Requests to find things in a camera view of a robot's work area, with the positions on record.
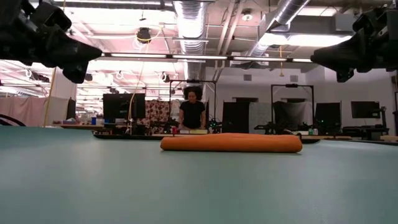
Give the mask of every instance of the light fixture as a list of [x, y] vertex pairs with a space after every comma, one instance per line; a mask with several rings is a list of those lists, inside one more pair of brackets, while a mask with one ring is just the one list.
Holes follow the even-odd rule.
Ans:
[[261, 45], [287, 45], [287, 38], [283, 34], [265, 33], [259, 40]]
[[270, 58], [270, 57], [234, 57], [234, 60], [254, 61], [254, 62], [286, 62], [286, 58]]
[[130, 57], [130, 58], [166, 58], [164, 54], [124, 54], [111, 53], [112, 57]]
[[152, 40], [149, 33], [148, 27], [140, 27], [139, 31], [137, 32], [137, 38], [140, 43], [142, 44], [149, 44]]
[[312, 63], [311, 59], [305, 58], [293, 58], [293, 62]]
[[[53, 0], [55, 2], [64, 2], [65, 0]], [[74, 2], [74, 3], [101, 3], [101, 4], [142, 4], [141, 1], [120, 1], [120, 0], [68, 0], [67, 3], [70, 2]], [[160, 5], [160, 1], [156, 2], [156, 1], [147, 1], [145, 2], [145, 4], [151, 4], [151, 5], [155, 5], [158, 6]], [[171, 3], [165, 3], [166, 6], [171, 6]]]
[[188, 37], [173, 37], [173, 41], [195, 41], [195, 42], [209, 42], [209, 39], [197, 39], [197, 38], [188, 38]]
[[243, 9], [242, 14], [243, 14], [242, 20], [244, 21], [250, 21], [253, 19], [253, 16], [251, 14], [251, 9]]
[[226, 60], [227, 56], [212, 55], [173, 55], [175, 59], [207, 59], [207, 60]]
[[159, 75], [159, 79], [162, 80], [162, 81], [165, 82], [165, 83], [170, 82], [170, 77], [169, 77], [169, 75], [166, 74], [165, 72], [162, 72], [162, 73]]
[[350, 35], [340, 37], [337, 35], [298, 34], [290, 36], [287, 39], [287, 44], [302, 47], [329, 47], [340, 44], [341, 42], [349, 40], [350, 38]]

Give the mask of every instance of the green tabletop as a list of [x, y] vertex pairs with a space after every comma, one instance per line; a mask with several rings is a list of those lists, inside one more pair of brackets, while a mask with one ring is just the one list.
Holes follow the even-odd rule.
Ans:
[[162, 152], [158, 141], [0, 126], [0, 223], [394, 223], [398, 147]]

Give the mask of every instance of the ventilation duct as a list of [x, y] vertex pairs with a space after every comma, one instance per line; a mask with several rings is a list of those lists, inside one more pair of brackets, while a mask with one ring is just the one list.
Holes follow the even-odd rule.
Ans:
[[[177, 13], [178, 35], [188, 38], [180, 42], [183, 54], [201, 55], [205, 53], [205, 43], [192, 39], [202, 39], [205, 34], [206, 2], [176, 1], [174, 2]], [[204, 63], [184, 62], [186, 80], [204, 80]]]
[[254, 44], [246, 56], [261, 57], [268, 47], [272, 44], [269, 41], [270, 34], [267, 31], [288, 25], [297, 16], [297, 14], [306, 6], [310, 0], [280, 0], [275, 11], [266, 14], [259, 25], [261, 37]]

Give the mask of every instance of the fluorescent light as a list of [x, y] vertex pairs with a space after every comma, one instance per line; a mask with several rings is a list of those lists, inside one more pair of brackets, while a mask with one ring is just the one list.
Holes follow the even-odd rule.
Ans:
[[131, 57], [131, 58], [166, 58], [166, 55], [162, 54], [123, 54], [123, 53], [112, 53], [112, 57]]
[[269, 58], [269, 57], [234, 57], [234, 60], [240, 61], [256, 61], [256, 62], [286, 62], [286, 58]]
[[281, 34], [265, 33], [259, 40], [260, 45], [286, 45], [287, 39]]
[[[53, 0], [55, 2], [64, 2], [64, 0]], [[116, 1], [116, 0], [67, 0], [67, 4], [68, 3], [103, 3], [103, 4], [143, 4], [142, 1]], [[155, 2], [155, 1], [146, 1], [145, 4], [151, 4], [151, 5], [155, 5], [155, 6], [159, 6], [160, 5], [160, 1], [159, 2]]]
[[227, 56], [212, 55], [173, 55], [175, 59], [207, 59], [207, 60], [226, 60]]
[[339, 37], [336, 35], [292, 35], [287, 44], [302, 47], [329, 47], [349, 40], [351, 36]]
[[312, 63], [311, 59], [293, 58], [293, 62]]
[[181, 37], [173, 37], [172, 40], [174, 41], [195, 41], [195, 42], [209, 42], [208, 39], [197, 39], [197, 38], [181, 38]]

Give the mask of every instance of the computer monitor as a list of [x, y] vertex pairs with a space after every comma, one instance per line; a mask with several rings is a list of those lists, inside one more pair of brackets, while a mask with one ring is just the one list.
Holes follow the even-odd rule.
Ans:
[[[104, 119], [124, 118], [128, 119], [129, 105], [132, 93], [104, 94], [103, 111]], [[145, 94], [136, 93], [131, 104], [131, 118], [145, 118]]]
[[315, 119], [322, 123], [340, 124], [340, 103], [317, 103]]
[[352, 101], [353, 118], [380, 118], [380, 104], [374, 101]]

